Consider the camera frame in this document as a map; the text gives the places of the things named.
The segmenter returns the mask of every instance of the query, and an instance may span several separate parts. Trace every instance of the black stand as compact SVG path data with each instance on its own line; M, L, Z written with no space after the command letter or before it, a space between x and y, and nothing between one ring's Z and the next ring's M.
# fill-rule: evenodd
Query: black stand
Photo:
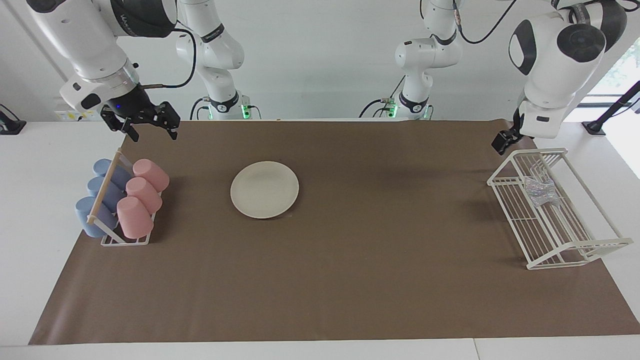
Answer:
M18 135L26 124L26 121L9 119L0 111L0 135Z
M582 123L582 126L584 126L584 129L586 129L586 131L591 135L606 135L604 131L602 131L602 125L607 122L607 120L609 120L612 115L618 112L620 108L628 103L629 100L633 98L633 96L636 96L638 92L640 92L640 81L636 81L635 85L631 86L631 88L613 105L611 105L611 107L607 111L605 111L605 113L602 114L602 116L599 117L598 120L591 122L585 121Z

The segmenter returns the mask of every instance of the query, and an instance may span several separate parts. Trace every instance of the plastic bag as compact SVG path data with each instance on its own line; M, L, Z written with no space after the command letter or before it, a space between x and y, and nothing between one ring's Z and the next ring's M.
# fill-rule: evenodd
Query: plastic bag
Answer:
M560 206L556 184L551 178L547 178L545 182L541 183L534 177L525 177L524 188L535 207L539 208L548 202L552 205Z

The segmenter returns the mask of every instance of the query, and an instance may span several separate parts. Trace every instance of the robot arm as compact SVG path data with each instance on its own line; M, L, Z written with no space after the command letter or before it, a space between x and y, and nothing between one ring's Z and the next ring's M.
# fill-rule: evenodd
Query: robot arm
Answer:
M234 84L229 70L238 69L244 62L244 50L218 17L214 0L179 0L185 25L198 36L196 72L209 93L209 112L216 120L246 118L243 97ZM176 44L178 55L191 61L193 46L182 37Z
M493 141L499 154L524 136L554 138L569 104L622 36L627 14L616 0L579 3L524 20L509 43L527 76L514 126Z
M137 141L133 124L160 126L177 137L180 117L168 102L153 105L116 36L166 37L175 27L172 0L27 0L38 26L73 65L60 94L77 111L107 104L111 130ZM115 115L125 119L120 122Z
M458 7L463 1L458 0ZM396 116L419 119L427 108L433 78L428 69L450 67L462 58L462 43L456 29L452 0L430 0L424 13L429 38L412 39L396 49L396 63L406 75L403 89L394 99Z

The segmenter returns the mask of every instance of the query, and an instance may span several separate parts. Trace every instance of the white table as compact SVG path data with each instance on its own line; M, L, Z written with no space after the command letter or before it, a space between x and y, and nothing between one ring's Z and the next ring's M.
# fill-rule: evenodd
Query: white table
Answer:
M637 359L640 336L261 343L137 343L25 346L76 241L73 209L92 164L110 158L123 136L100 122L32 122L0 137L0 359ZM566 147L569 158L625 236L640 242L640 180L606 138L565 124L538 147ZM605 263L636 317L640 246Z

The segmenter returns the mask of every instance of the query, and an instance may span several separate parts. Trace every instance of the white wire rack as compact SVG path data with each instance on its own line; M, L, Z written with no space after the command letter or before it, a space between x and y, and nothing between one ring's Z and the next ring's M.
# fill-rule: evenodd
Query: white wire rack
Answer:
M487 180L507 217L530 270L581 266L633 243L611 222L589 188L566 158L566 149L512 152ZM613 230L616 239L596 240L576 211L552 168L563 162ZM535 206L525 189L525 179L553 180L559 201Z
M130 173L133 173L133 164L122 154L122 149L118 149L116 151L115 156L113 156L113 160L111 160L111 165L107 170L107 174L104 176L105 180L100 187L100 191L98 191L98 196L96 196L95 202L93 203L93 207L91 208L91 213L87 216L87 223L93 225L95 224L97 227L101 228L106 235L102 237L100 244L105 247L121 247L121 246L134 246L134 245L146 245L149 243L149 238L151 237L151 233L149 235L138 238L138 239L129 239L122 235L122 230L120 229L120 222L116 224L116 228L111 230L104 222L102 222L97 214L100 208L100 204L104 198L104 195L107 192L107 185L111 181L113 177L113 172L116 169L116 166L121 165ZM151 221L155 221L156 213L151 215Z

